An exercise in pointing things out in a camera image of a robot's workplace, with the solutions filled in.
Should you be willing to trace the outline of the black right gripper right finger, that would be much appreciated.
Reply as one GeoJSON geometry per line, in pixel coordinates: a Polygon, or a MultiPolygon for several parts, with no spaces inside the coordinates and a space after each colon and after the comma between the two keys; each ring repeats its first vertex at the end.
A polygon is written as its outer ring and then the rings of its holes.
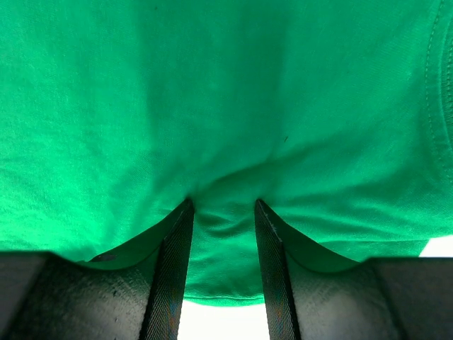
{"type": "Polygon", "coordinates": [[[356,262],[255,204],[271,339],[451,339],[452,260],[356,262]]]}

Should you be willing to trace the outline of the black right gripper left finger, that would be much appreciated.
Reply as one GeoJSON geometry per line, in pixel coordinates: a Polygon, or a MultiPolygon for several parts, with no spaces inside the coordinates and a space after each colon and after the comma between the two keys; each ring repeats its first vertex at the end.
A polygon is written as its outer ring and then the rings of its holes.
{"type": "Polygon", "coordinates": [[[194,207],[90,261],[1,253],[2,339],[176,339],[194,207]]]}

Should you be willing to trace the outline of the green t shirt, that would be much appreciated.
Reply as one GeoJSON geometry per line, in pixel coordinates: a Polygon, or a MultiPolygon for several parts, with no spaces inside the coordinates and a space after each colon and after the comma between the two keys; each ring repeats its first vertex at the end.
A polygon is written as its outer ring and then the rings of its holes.
{"type": "Polygon", "coordinates": [[[451,1],[2,1],[1,248],[88,261],[185,198],[185,297],[263,300],[253,206],[361,261],[452,233],[451,1]]]}

